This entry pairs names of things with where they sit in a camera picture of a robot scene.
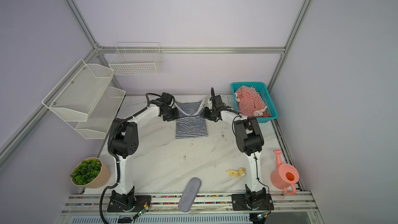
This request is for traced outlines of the blue white striped tank top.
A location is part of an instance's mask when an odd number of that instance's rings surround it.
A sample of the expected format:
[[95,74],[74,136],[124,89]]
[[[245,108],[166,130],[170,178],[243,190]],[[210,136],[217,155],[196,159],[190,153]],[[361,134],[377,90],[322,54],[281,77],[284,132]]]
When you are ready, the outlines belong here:
[[175,138],[193,139],[208,136],[206,120],[203,117],[207,98],[196,102],[176,102],[178,118],[176,119]]

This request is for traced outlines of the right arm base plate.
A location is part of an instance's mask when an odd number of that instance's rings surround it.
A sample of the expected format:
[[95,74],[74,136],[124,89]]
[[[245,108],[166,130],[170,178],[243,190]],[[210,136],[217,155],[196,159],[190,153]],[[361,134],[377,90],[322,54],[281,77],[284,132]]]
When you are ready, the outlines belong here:
[[234,211],[273,211],[274,203],[270,194],[250,197],[246,194],[233,194],[232,207]]

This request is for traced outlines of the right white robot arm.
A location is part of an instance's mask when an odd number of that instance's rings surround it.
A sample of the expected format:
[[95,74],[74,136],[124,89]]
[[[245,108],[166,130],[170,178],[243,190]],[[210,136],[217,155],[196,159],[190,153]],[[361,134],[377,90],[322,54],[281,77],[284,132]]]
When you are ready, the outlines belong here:
[[205,107],[203,117],[213,122],[220,120],[231,125],[237,148],[248,159],[246,186],[251,191],[268,190],[268,186],[261,179],[260,157],[264,145],[264,137],[257,118],[241,115],[228,106],[213,110]]

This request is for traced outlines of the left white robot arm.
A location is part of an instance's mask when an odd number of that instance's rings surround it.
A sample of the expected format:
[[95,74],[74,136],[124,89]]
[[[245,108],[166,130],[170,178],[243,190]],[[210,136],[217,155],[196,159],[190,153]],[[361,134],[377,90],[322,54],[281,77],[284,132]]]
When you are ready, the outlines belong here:
[[134,195],[133,173],[128,168],[127,160],[138,150],[138,131],[154,118],[161,117],[163,121],[173,121],[178,118],[178,110],[166,103],[151,103],[139,112],[125,119],[113,120],[108,136],[108,153],[114,158],[116,165],[116,182],[113,199],[127,203]]

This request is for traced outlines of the red white striped tank top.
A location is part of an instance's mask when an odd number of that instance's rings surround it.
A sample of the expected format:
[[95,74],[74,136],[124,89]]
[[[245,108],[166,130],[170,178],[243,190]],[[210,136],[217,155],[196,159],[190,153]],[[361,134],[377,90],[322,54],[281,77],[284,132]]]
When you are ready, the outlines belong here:
[[268,118],[272,115],[267,110],[259,92],[253,87],[241,86],[235,92],[238,111],[247,117]]

